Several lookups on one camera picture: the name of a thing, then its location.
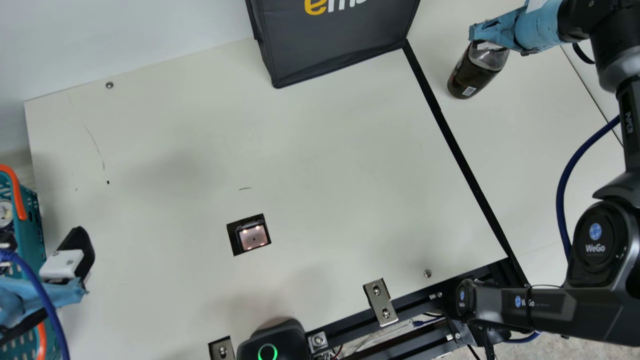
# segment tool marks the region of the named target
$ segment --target orange basket handle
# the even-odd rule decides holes
[[[27,220],[27,213],[24,211],[24,204],[22,203],[22,194],[20,193],[20,183],[18,182],[18,177],[15,175],[13,170],[6,166],[0,164],[0,172],[4,172],[9,176],[9,180],[11,181],[11,187],[13,188],[13,203],[15,204],[15,209],[18,213],[18,218],[22,221]]]

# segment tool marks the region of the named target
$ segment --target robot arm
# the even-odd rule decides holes
[[[522,54],[589,38],[600,86],[615,92],[626,171],[599,189],[602,200],[573,234],[566,279],[558,289],[504,289],[463,281],[456,292],[462,320],[481,327],[547,331],[640,346],[640,1],[549,0],[470,27],[485,40]]]

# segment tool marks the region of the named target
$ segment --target recessed square panel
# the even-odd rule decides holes
[[[271,238],[264,215],[259,214],[227,224],[234,256],[269,245]]]

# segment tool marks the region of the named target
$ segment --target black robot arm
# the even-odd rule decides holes
[[[591,40],[600,85],[616,93],[625,173],[594,194],[602,201],[578,221],[562,287],[465,280],[456,309],[480,327],[640,346],[640,1],[564,0],[558,29],[564,41]]]

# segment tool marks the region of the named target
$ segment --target black fabric box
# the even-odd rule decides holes
[[[274,87],[404,46],[420,0],[246,0]]]

